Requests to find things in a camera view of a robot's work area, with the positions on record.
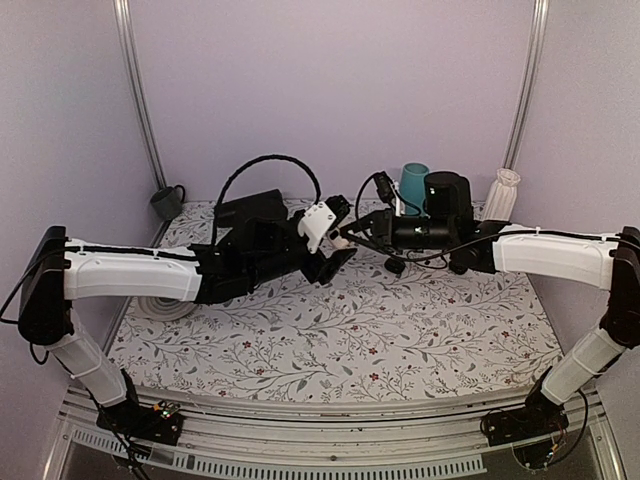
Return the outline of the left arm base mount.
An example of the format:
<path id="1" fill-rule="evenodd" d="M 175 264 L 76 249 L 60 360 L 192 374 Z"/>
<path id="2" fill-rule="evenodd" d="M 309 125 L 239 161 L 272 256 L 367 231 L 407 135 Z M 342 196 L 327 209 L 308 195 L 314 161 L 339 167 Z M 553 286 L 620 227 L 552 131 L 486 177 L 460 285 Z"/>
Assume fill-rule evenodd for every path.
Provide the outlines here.
<path id="1" fill-rule="evenodd" d="M 127 398 L 110 407 L 99 404 L 96 425 L 122 436 L 176 446 L 184 424 L 179 409 L 166 401 L 143 406 Z"/>

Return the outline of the front aluminium rail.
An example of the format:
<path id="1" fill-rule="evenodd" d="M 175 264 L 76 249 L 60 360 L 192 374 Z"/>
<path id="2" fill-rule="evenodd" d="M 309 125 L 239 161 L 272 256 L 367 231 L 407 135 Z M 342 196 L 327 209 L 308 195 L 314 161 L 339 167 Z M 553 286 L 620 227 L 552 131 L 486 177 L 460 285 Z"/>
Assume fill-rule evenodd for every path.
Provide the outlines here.
<path id="1" fill-rule="evenodd" d="M 521 453 L 541 438 L 491 445 L 481 419 L 520 407 L 524 388 L 444 399 L 285 403 L 223 399 L 150 387 L 185 421 L 176 446 L 149 444 L 150 479 L 627 479 L 606 411 L 593 387 L 566 406 L 557 465 L 531 469 Z"/>

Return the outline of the white spiral plate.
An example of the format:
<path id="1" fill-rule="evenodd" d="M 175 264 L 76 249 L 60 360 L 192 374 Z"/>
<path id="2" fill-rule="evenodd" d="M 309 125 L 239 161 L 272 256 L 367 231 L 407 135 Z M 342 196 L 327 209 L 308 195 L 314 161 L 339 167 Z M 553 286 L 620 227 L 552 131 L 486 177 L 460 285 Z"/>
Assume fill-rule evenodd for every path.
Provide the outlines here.
<path id="1" fill-rule="evenodd" d="M 192 302 L 160 297 L 139 297 L 134 315 L 157 322 L 172 322 L 186 317 L 197 308 Z"/>

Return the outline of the cream earbud charging case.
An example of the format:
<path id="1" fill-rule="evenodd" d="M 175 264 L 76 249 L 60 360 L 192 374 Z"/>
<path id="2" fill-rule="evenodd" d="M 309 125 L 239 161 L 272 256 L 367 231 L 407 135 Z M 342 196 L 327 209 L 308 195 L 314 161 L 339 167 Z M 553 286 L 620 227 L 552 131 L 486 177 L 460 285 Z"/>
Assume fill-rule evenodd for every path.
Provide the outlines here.
<path id="1" fill-rule="evenodd" d="M 347 239 L 341 236 L 337 236 L 335 239 L 333 239 L 332 244 L 334 248 L 338 250 L 350 248 L 352 246 L 352 244 Z"/>

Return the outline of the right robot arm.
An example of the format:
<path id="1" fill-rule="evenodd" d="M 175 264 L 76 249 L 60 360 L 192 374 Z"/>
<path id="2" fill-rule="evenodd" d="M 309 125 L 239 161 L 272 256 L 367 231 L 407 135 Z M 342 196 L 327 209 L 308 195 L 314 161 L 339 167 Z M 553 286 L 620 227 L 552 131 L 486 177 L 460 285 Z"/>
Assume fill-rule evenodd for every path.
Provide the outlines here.
<path id="1" fill-rule="evenodd" d="M 450 268 L 494 274 L 516 272 L 576 281 L 606 290 L 607 310 L 529 393 L 517 427 L 537 436 L 556 410 L 627 350 L 639 344 L 639 231 L 579 234 L 474 218 L 468 180 L 435 172 L 423 180 L 425 214 L 373 211 L 340 229 L 355 243 L 384 254 L 440 250 Z"/>

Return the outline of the grey mug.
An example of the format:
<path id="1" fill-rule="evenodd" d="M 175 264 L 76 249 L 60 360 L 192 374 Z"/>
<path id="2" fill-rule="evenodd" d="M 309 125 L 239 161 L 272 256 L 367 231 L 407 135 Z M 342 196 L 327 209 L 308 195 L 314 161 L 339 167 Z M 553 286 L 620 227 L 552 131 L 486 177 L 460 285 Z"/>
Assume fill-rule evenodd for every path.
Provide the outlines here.
<path id="1" fill-rule="evenodd" d="M 182 213 L 185 198 L 183 185 L 167 186 L 152 195 L 150 205 L 161 220 L 172 221 Z"/>

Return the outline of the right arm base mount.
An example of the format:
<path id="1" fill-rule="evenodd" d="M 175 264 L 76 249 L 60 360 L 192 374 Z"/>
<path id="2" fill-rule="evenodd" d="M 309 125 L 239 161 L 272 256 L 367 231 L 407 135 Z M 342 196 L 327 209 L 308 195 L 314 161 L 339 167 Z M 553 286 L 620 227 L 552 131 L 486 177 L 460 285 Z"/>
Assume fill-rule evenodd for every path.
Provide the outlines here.
<path id="1" fill-rule="evenodd" d="M 491 410 L 480 420 L 480 431 L 490 446 L 533 439 L 568 426 L 564 408 L 544 396 L 528 397 L 518 408 Z"/>

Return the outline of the black earbud case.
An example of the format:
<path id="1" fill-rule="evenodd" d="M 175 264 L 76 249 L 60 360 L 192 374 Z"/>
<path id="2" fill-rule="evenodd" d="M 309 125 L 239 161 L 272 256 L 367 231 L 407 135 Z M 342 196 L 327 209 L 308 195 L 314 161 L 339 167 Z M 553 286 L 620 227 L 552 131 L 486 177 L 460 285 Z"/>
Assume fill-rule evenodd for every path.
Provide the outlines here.
<path id="1" fill-rule="evenodd" d="M 384 262 L 384 268 L 394 275 L 401 275 L 406 269 L 406 263 L 403 260 L 388 257 Z"/>

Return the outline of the right aluminium frame post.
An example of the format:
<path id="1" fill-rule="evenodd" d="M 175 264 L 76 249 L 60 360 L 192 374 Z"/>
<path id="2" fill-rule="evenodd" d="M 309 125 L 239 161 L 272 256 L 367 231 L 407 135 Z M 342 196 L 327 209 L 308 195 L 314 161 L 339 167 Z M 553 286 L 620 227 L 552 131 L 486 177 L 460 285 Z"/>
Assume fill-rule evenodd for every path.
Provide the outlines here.
<path id="1" fill-rule="evenodd" d="M 549 6 L 550 2 L 548 0 L 535 0 L 533 2 L 532 20 L 524 71 L 515 116 L 503 161 L 503 167 L 506 169 L 516 169 L 516 163 L 524 137 L 526 122 L 535 90 L 536 78 L 543 54 Z"/>

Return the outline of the white pleated vase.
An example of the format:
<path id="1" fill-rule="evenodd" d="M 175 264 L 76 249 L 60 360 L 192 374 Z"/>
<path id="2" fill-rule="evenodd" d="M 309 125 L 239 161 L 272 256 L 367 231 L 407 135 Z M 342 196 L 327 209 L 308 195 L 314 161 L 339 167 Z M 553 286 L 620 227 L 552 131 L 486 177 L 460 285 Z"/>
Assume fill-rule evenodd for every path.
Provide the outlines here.
<path id="1" fill-rule="evenodd" d="M 497 170 L 482 212 L 483 221 L 509 221 L 517 199 L 520 175 L 507 168 Z"/>

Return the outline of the aluminium frame post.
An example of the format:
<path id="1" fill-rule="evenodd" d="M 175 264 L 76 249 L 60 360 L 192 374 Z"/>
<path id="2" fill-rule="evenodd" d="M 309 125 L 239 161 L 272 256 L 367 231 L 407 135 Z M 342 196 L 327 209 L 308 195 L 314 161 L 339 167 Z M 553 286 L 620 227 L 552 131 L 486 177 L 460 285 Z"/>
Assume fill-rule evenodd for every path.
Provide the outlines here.
<path id="1" fill-rule="evenodd" d="M 535 90 L 536 78 L 543 54 L 549 6 L 550 2 L 548 0 L 535 0 L 533 2 L 532 20 L 524 71 L 515 116 L 503 161 L 503 167 L 506 169 L 516 169 L 516 163 L 524 137 L 526 122 Z"/>
<path id="2" fill-rule="evenodd" d="M 130 2 L 127 0 L 114 0 L 113 7 L 125 70 L 142 135 L 143 145 L 146 150 L 151 175 L 156 188 L 161 189 L 167 186 L 167 181 L 161 164 L 145 97 L 143 79 L 135 43 Z"/>

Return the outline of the left aluminium frame post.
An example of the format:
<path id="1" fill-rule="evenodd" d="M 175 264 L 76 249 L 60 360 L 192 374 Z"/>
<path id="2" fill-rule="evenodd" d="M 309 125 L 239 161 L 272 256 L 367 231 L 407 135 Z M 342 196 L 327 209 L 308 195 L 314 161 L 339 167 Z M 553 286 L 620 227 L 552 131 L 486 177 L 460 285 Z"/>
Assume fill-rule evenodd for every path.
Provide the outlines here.
<path id="1" fill-rule="evenodd" d="M 143 79 L 135 43 L 130 2 L 127 0 L 114 0 L 113 7 L 125 70 L 142 135 L 143 145 L 146 150 L 151 175 L 156 188 L 161 189 L 167 186 L 167 181 L 161 164 L 145 97 Z"/>

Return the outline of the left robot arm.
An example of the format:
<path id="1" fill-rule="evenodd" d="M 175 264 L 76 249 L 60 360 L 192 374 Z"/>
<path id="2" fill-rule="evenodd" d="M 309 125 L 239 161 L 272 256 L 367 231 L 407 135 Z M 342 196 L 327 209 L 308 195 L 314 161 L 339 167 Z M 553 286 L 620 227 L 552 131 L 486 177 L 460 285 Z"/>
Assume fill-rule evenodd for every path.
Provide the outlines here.
<path id="1" fill-rule="evenodd" d="M 20 283 L 22 338 L 44 347 L 79 380 L 128 434 L 148 426 L 126 376 L 105 356 L 71 312 L 89 297 L 157 297 L 194 305 L 222 304 L 266 282 L 299 271 L 329 283 L 354 255 L 325 256 L 320 245 L 350 210 L 341 195 L 290 214 L 281 200 L 255 195 L 218 206 L 227 234 L 210 245 L 174 249 L 88 244 L 49 228 Z"/>

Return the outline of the black oval case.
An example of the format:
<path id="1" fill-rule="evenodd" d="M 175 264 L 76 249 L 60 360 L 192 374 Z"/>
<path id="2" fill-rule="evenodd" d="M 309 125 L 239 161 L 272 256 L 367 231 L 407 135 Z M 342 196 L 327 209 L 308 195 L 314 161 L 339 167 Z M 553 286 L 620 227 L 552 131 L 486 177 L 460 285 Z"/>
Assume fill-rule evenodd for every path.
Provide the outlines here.
<path id="1" fill-rule="evenodd" d="M 453 261 L 449 262 L 448 267 L 456 275 L 464 275 L 468 271 L 467 266 Z"/>

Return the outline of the teal plastic cup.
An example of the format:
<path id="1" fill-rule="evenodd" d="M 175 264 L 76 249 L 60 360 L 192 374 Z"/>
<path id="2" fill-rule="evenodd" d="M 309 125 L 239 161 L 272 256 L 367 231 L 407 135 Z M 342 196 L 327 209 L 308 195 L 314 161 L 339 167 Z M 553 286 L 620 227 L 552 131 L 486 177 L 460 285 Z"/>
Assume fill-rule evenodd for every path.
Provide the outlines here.
<path id="1" fill-rule="evenodd" d="M 424 180 L 429 173 L 429 168 L 422 163 L 408 163 L 403 166 L 399 192 L 407 215 L 426 216 L 424 210 L 426 199 Z"/>

